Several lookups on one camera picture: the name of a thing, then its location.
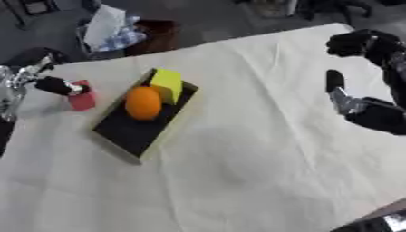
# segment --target orange fruit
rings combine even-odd
[[[161,107],[160,95],[151,87],[136,87],[127,93],[125,109],[136,120],[154,120]]]

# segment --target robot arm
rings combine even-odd
[[[58,63],[49,53],[34,65],[18,67],[15,64],[0,65],[0,157],[13,133],[16,112],[26,95],[26,86],[35,83],[35,88],[64,96],[74,96],[90,90],[85,85],[74,85],[61,78],[40,76],[40,72],[52,69]]]
[[[371,30],[333,36],[328,53],[340,57],[363,56],[383,69],[383,79],[396,104],[366,97],[353,98],[345,92],[344,77],[327,72],[327,89],[338,110],[349,122],[365,128],[406,135],[406,48],[398,37]]]

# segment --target yellow cube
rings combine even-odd
[[[150,81],[150,87],[159,92],[163,103],[176,105],[183,88],[180,73],[166,69],[157,69],[157,72]]]

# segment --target white cloth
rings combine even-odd
[[[381,71],[325,53],[341,24],[120,60],[58,66],[88,79],[98,106],[65,111],[30,91],[0,159],[0,225],[33,232],[325,232],[404,197],[403,137],[346,122],[324,93],[337,69],[349,93],[390,99]],[[147,70],[200,87],[142,166],[89,128]]]

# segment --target floor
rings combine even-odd
[[[375,0],[364,0],[375,8],[371,19],[355,17],[356,28],[374,28],[394,33],[406,41],[406,5],[384,7]],[[182,24],[179,47],[188,47],[229,38],[267,34],[343,22],[339,14],[319,14],[312,22],[300,16],[283,19],[264,19],[248,5],[235,5],[232,0],[103,0],[107,5],[127,10],[149,19],[171,19]],[[68,53],[73,60],[85,59],[75,40],[79,19],[88,17],[80,8],[72,7],[52,14],[26,18],[29,29],[15,28],[14,19],[6,10],[0,10],[0,62],[33,46],[48,46]]]

